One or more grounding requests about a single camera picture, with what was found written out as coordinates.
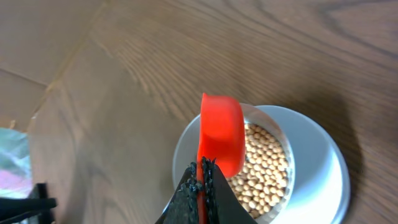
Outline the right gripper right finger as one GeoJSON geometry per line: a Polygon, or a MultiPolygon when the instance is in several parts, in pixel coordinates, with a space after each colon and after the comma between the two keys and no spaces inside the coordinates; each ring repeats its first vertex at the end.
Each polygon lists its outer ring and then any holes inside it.
{"type": "Polygon", "coordinates": [[[205,221],[211,224],[256,224],[243,208],[215,160],[202,157],[205,221]]]}

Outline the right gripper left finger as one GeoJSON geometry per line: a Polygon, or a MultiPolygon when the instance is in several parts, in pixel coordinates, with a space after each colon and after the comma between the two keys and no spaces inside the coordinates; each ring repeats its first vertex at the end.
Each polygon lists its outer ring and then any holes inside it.
{"type": "Polygon", "coordinates": [[[155,224],[199,224],[197,195],[201,191],[202,183],[197,181],[197,164],[191,162],[155,224]]]}

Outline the red plastic measuring scoop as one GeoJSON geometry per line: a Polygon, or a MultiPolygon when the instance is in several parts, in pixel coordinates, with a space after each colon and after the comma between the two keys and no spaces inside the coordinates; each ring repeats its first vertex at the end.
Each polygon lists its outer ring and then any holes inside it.
{"type": "Polygon", "coordinates": [[[215,162],[227,178],[244,162],[244,118],[241,106],[230,96],[203,94],[197,152],[197,181],[205,183],[202,159],[215,162]]]}

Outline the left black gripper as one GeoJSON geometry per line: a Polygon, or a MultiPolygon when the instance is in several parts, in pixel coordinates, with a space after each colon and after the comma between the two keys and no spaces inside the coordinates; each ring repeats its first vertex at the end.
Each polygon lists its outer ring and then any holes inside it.
{"type": "Polygon", "coordinates": [[[27,198],[1,197],[1,223],[52,224],[55,218],[52,209],[57,206],[55,198],[50,198],[46,183],[38,183],[27,198]]]}

